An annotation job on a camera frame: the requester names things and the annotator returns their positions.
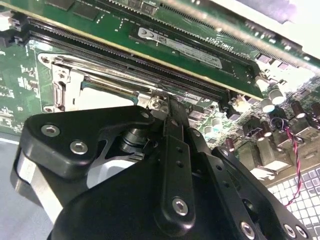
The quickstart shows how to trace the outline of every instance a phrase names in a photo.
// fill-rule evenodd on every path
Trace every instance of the black connector slot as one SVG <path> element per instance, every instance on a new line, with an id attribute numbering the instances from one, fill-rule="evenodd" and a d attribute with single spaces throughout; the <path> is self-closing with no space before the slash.
<path id="1" fill-rule="evenodd" d="M 49 44 L 77 57 L 97 62 L 147 81 L 178 87 L 203 98 L 219 101 L 226 89 L 169 67 L 128 54 L 106 44 L 30 19 L 30 39 Z"/>

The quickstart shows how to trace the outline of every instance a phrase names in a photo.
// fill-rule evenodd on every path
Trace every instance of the electronic component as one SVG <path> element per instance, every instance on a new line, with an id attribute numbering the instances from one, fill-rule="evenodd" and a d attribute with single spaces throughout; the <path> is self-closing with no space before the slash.
<path id="1" fill-rule="evenodd" d="M 256 145 L 264 168 L 279 172 L 292 165 L 290 155 L 286 151 L 278 151 L 272 138 L 258 141 Z"/>
<path id="2" fill-rule="evenodd" d="M 269 56 L 260 54 L 256 59 L 264 64 L 268 64 L 272 58 Z"/>
<path id="3" fill-rule="evenodd" d="M 257 145 L 247 142 L 237 149 L 239 161 L 259 180 L 267 179 L 274 173 L 268 169 L 261 169 L 262 161 Z"/>
<path id="4" fill-rule="evenodd" d="M 213 130 L 219 132 L 224 126 L 222 124 L 222 119 L 221 117 L 214 117 L 212 120 L 212 128 Z"/>
<path id="5" fill-rule="evenodd" d="M 289 66 L 288 64 L 282 62 L 282 63 L 278 66 L 278 68 L 281 69 L 281 70 L 286 70 L 288 66 Z"/>
<path id="6" fill-rule="evenodd" d="M 140 0 L 128 0 L 128 6 L 133 9 L 140 8 L 142 2 Z"/>
<path id="7" fill-rule="evenodd" d="M 263 133 L 263 136 L 270 137 L 272 135 L 269 123 L 267 121 L 261 122 L 261 128 L 262 128 L 261 132 Z"/>
<path id="8" fill-rule="evenodd" d="M 215 133 L 215 131 L 211 125 L 205 126 L 203 129 L 203 132 L 204 132 L 204 137 L 206 137 L 206 138 L 211 138 L 212 135 Z"/>
<path id="9" fill-rule="evenodd" d="M 235 145 L 234 141 L 232 140 L 231 137 L 227 137 L 224 141 L 226 148 L 230 151 L 233 152 L 235 150 Z"/>
<path id="10" fill-rule="evenodd" d="M 45 3 L 67 11 L 75 3 L 75 0 L 45 0 Z"/>
<path id="11" fill-rule="evenodd" d="M 269 113 L 270 125 L 278 131 L 283 131 L 288 125 L 288 118 L 285 111 L 276 106 L 272 112 Z"/>
<path id="12" fill-rule="evenodd" d="M 291 108 L 292 108 L 293 113 L 297 119 L 301 119 L 306 116 L 306 113 L 305 113 L 304 109 L 302 108 L 299 101 L 292 102 Z"/>
<path id="13" fill-rule="evenodd" d="M 262 130 L 259 118 L 252 116 L 242 127 L 246 138 L 252 138 Z"/>
<path id="14" fill-rule="evenodd" d="M 232 121 L 236 121 L 238 118 L 240 118 L 241 113 L 236 111 L 232 106 L 230 106 L 227 110 L 226 110 L 226 117 L 229 120 Z"/>
<path id="15" fill-rule="evenodd" d="M 94 21 L 99 13 L 99 10 L 92 6 L 88 6 L 85 4 L 78 4 L 73 10 L 73 13 L 82 18 Z"/>
<path id="16" fill-rule="evenodd" d="M 320 103 L 319 102 L 312 103 L 311 109 L 312 109 L 314 117 L 316 119 L 320 120 Z"/>
<path id="17" fill-rule="evenodd" d="M 313 120 L 311 117 L 303 117 L 297 119 L 291 125 L 293 134 L 303 140 L 313 141 L 320 136 L 319 122 Z"/>
<path id="18" fill-rule="evenodd" d="M 258 131 L 255 135 L 255 139 L 258 141 L 258 142 L 261 142 L 265 139 L 265 136 L 264 134 L 262 133 L 262 131 Z"/>
<path id="19" fill-rule="evenodd" d="M 155 15 L 157 12 L 157 7 L 154 5 L 151 5 L 149 3 L 143 2 L 142 6 L 141 6 L 141 12 L 143 12 L 144 14 L 148 14 L 148 15 Z"/>
<path id="20" fill-rule="evenodd" d="M 272 89 L 269 92 L 269 97 L 274 105 L 282 104 L 286 99 L 278 88 Z"/>
<path id="21" fill-rule="evenodd" d="M 203 116 L 205 116 L 204 108 L 202 106 L 192 104 L 189 109 L 189 117 L 200 120 Z"/>
<path id="22" fill-rule="evenodd" d="M 268 89 L 269 87 L 269 81 L 266 80 L 265 78 L 261 77 L 261 76 L 257 76 L 255 78 L 255 83 L 258 85 L 259 89 L 261 90 L 261 92 L 264 92 Z"/>
<path id="23" fill-rule="evenodd" d="M 275 105 L 272 103 L 269 97 L 265 97 L 261 102 L 260 106 L 264 113 L 270 113 L 275 109 Z"/>
<path id="24" fill-rule="evenodd" d="M 247 102 L 245 96 L 238 94 L 232 103 L 233 108 L 239 113 L 245 113 L 249 110 L 250 104 Z"/>

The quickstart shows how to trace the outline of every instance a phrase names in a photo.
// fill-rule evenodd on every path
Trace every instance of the integrated circuit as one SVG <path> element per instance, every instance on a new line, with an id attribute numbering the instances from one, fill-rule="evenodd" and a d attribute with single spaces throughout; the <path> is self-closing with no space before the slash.
<path id="1" fill-rule="evenodd" d="M 149 3 L 143 2 L 142 6 L 141 6 L 141 12 L 143 12 L 144 14 L 148 14 L 148 15 L 155 15 L 157 12 L 157 7 L 154 5 L 151 5 Z"/>
<path id="2" fill-rule="evenodd" d="M 139 0 L 128 0 L 128 3 L 127 3 L 127 5 L 133 9 L 139 9 L 141 4 L 142 2 Z"/>
<path id="3" fill-rule="evenodd" d="M 92 7 L 92 6 L 88 6 L 85 4 L 78 4 L 75 7 L 73 13 L 75 15 L 82 17 L 82 18 L 89 19 L 89 20 L 93 21 L 97 17 L 99 10 Z"/>
<path id="4" fill-rule="evenodd" d="M 45 0 L 45 3 L 64 11 L 68 11 L 69 8 L 75 3 L 75 0 Z"/>

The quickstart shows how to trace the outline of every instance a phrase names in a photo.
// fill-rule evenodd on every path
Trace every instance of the silver screw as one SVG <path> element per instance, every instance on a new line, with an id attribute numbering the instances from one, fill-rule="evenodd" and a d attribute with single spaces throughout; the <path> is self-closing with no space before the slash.
<path id="1" fill-rule="evenodd" d="M 250 239 L 250 240 L 255 239 L 255 236 L 256 236 L 255 232 L 248 223 L 246 223 L 245 221 L 242 221 L 240 224 L 240 227 L 241 227 L 242 232 L 244 233 L 244 235 L 248 239 Z"/>
<path id="2" fill-rule="evenodd" d="M 146 119 L 149 118 L 149 115 L 148 115 L 146 112 L 144 112 L 144 111 L 141 112 L 141 115 L 142 115 L 144 118 L 146 118 Z"/>
<path id="3" fill-rule="evenodd" d="M 42 57 L 41 57 L 41 60 L 42 60 L 42 62 L 45 63 L 45 64 L 50 63 L 49 59 L 48 59 L 46 56 L 42 56 Z"/>
<path id="4" fill-rule="evenodd" d="M 200 132 L 198 132 L 197 130 L 193 130 L 193 133 L 197 136 L 197 137 L 200 137 Z"/>
<path id="5" fill-rule="evenodd" d="M 73 141 L 70 144 L 70 150 L 74 154 L 83 155 L 88 152 L 88 146 L 82 141 Z"/>
<path id="6" fill-rule="evenodd" d="M 41 127 L 41 132 L 47 137 L 53 138 L 60 134 L 60 129 L 55 125 L 46 124 Z"/>
<path id="7" fill-rule="evenodd" d="M 305 230 L 303 230 L 300 226 L 297 225 L 295 226 L 295 228 L 302 237 L 304 237 L 305 239 L 308 238 L 308 235 L 306 234 Z"/>
<path id="8" fill-rule="evenodd" d="M 296 233 L 295 233 L 295 231 L 288 225 L 288 224 L 285 224 L 285 225 L 283 225 L 284 226 L 284 228 L 285 228 L 285 230 L 286 230 L 286 233 L 290 236 L 290 237 L 292 237 L 293 239 L 295 239 L 296 238 Z"/>
<path id="9" fill-rule="evenodd" d="M 225 149 L 221 149 L 221 152 L 222 152 L 224 155 L 229 156 L 229 153 L 228 153 L 228 151 L 227 151 L 227 150 L 225 150 Z"/>
<path id="10" fill-rule="evenodd" d="M 172 207 L 175 212 L 181 216 L 185 216 L 188 213 L 188 206 L 181 198 L 173 199 Z"/>

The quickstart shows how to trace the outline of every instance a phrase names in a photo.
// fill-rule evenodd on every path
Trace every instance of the electrolytic capacitor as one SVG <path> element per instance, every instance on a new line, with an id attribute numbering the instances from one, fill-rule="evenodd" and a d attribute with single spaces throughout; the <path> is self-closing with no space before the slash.
<path id="1" fill-rule="evenodd" d="M 221 117 L 215 117 L 212 119 L 212 128 L 215 130 L 215 131 L 220 131 L 224 126 L 222 124 L 222 119 Z"/>
<path id="2" fill-rule="evenodd" d="M 267 121 L 261 122 L 261 127 L 262 127 L 262 134 L 265 137 L 270 137 L 272 135 L 270 125 Z"/>
<path id="3" fill-rule="evenodd" d="M 320 120 L 320 103 L 314 102 L 311 104 L 312 112 L 316 119 Z"/>
<path id="4" fill-rule="evenodd" d="M 269 97 L 265 97 L 261 102 L 260 106 L 264 113 L 270 113 L 275 109 L 275 105 L 273 105 L 271 99 Z"/>
<path id="5" fill-rule="evenodd" d="M 230 152 L 233 152 L 235 150 L 234 141 L 230 137 L 227 137 L 225 139 L 225 146 Z"/>
<path id="6" fill-rule="evenodd" d="M 306 116 L 306 113 L 305 113 L 304 109 L 302 108 L 299 101 L 292 102 L 291 108 L 292 108 L 293 113 L 297 119 L 301 119 Z"/>
<path id="7" fill-rule="evenodd" d="M 278 88 L 272 89 L 269 92 L 269 97 L 274 105 L 282 104 L 286 99 L 283 93 Z"/>
<path id="8" fill-rule="evenodd" d="M 258 142 L 262 141 L 265 139 L 265 136 L 264 134 L 262 133 L 262 131 L 259 131 L 256 135 L 255 135 L 255 138 Z"/>

